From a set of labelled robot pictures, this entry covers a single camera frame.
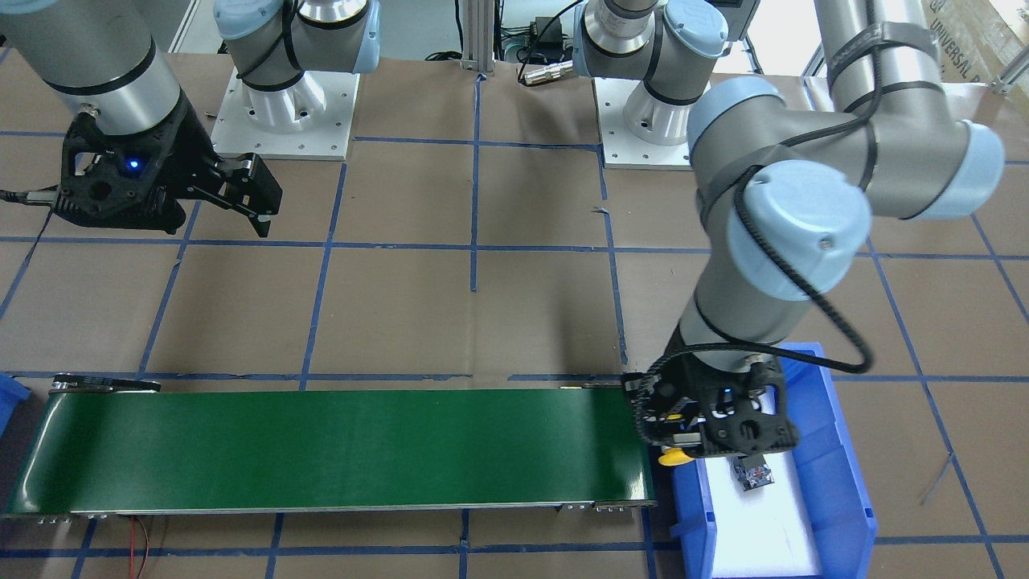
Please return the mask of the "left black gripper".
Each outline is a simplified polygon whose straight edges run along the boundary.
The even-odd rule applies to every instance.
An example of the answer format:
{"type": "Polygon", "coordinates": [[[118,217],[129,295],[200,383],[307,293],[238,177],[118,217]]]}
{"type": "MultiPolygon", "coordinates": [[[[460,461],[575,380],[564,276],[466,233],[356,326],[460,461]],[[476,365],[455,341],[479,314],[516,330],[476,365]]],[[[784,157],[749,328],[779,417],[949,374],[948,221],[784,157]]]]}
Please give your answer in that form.
{"type": "Polygon", "coordinates": [[[728,372],[695,353],[666,355],[647,372],[625,373],[622,388],[641,440],[694,459],[787,453],[801,442],[772,356],[750,356],[742,372],[728,372]]]}

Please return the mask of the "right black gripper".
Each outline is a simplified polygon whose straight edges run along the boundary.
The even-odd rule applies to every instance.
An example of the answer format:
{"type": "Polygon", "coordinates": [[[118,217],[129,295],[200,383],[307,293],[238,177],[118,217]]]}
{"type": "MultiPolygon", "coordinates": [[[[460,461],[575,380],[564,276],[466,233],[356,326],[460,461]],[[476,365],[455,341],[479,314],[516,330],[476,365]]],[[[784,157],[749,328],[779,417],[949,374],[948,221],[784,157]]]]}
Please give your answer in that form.
{"type": "Polygon", "coordinates": [[[155,126],[113,136],[81,110],[64,138],[54,213],[90,228],[175,233],[185,221],[179,200],[205,200],[243,214],[269,237],[283,190],[254,153],[219,158],[184,92],[155,126]]]}

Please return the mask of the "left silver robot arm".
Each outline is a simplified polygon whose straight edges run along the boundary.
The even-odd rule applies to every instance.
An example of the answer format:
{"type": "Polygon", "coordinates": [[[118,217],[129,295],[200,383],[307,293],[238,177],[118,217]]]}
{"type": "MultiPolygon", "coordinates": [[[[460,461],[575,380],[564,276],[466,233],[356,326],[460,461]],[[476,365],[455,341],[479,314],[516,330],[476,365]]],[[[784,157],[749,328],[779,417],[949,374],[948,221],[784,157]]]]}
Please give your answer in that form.
{"type": "Polygon", "coordinates": [[[647,371],[625,375],[640,438],[664,464],[797,446],[782,358],[864,373],[872,354],[826,299],[874,216],[952,220],[995,191],[992,129],[953,120],[918,1],[818,1],[833,111],[790,109],[761,76],[709,85],[728,22],[706,1],[588,1],[580,76],[640,80],[687,107],[699,223],[711,254],[647,371]]]}

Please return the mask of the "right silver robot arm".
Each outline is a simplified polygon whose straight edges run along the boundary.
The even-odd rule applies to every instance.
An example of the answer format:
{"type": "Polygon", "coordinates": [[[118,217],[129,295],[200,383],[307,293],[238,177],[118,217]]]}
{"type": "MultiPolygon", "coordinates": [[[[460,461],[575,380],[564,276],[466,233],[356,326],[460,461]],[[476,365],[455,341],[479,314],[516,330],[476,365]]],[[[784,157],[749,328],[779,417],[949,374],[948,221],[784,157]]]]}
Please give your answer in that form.
{"type": "MultiPolygon", "coordinates": [[[[249,124],[301,135],[330,121],[317,74],[370,73],[378,1],[217,1],[249,124]]],[[[220,153],[157,40],[129,1],[4,1],[2,33],[73,112],[61,180],[2,200],[86,228],[176,233],[183,200],[245,216],[269,234],[282,188],[255,144],[220,153]]]]}

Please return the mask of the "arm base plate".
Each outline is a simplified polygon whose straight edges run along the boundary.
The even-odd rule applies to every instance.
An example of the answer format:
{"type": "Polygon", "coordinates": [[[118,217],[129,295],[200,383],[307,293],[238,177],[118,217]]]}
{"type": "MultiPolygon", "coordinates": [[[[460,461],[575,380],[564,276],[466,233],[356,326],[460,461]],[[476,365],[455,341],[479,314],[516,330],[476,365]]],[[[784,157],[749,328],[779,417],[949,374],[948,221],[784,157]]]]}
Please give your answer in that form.
{"type": "Polygon", "coordinates": [[[232,77],[211,136],[214,150],[224,158],[344,161],[361,78],[308,71],[293,87],[262,92],[232,77]]]}
{"type": "Polygon", "coordinates": [[[811,126],[811,109],[790,105],[800,80],[778,87],[765,76],[716,74],[691,104],[659,101],[640,80],[596,78],[608,168],[691,170],[704,177],[811,126]]]}

